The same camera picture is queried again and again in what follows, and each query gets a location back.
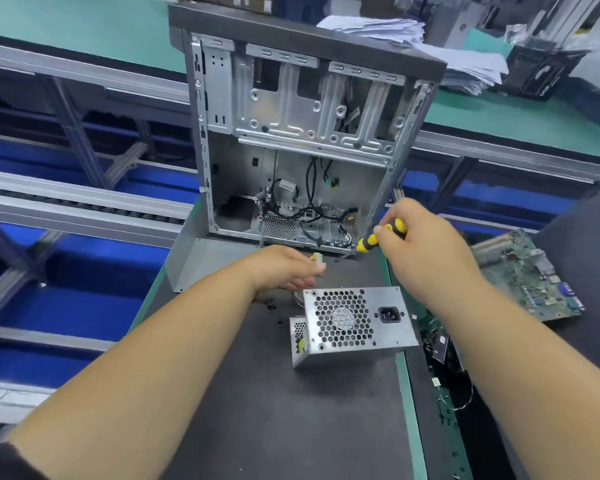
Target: honeycomb grille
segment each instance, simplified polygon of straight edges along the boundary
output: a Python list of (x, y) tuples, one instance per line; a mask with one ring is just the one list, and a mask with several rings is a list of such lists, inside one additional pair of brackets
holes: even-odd
[(262, 233), (264, 226), (264, 235), (267, 237), (277, 237), (279, 239), (292, 240), (296, 236), (296, 226), (282, 217), (268, 216), (258, 224), (258, 232)]
[(315, 297), (318, 337), (323, 343), (333, 348), (368, 342), (376, 345), (364, 293), (364, 290), (324, 291)]
[(306, 322), (294, 323), (294, 333), (296, 334), (296, 340), (302, 339), (303, 333), (306, 330)]

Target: green workbench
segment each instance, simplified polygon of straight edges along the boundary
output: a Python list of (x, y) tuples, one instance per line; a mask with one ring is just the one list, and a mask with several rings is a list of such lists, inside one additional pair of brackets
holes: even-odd
[[(0, 0), (0, 36), (185, 72), (160, 0)], [(506, 52), (479, 32), (467, 46)], [(600, 127), (559, 100), (440, 91), (426, 122), (600, 157)]]

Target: motherboard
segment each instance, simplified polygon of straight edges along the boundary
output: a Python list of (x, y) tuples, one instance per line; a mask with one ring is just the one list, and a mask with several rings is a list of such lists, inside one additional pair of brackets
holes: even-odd
[(471, 247), (482, 275), (544, 322), (582, 314), (584, 306), (543, 250), (522, 229)]

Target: sleeve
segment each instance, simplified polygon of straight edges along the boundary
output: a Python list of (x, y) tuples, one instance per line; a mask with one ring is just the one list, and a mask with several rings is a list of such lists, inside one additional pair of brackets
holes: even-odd
[(0, 443), (0, 480), (48, 480), (10, 443)]

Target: yellow screwdriver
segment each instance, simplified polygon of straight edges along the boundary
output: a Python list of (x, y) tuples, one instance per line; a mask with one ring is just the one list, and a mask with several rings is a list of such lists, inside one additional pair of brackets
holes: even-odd
[[(407, 225), (401, 219), (394, 219), (391, 222), (387, 222), (384, 227), (391, 229), (400, 239), (404, 239), (407, 236)], [(360, 253), (368, 253), (376, 247), (378, 247), (378, 238), (376, 234), (371, 234), (364, 239), (360, 239), (356, 250)]]

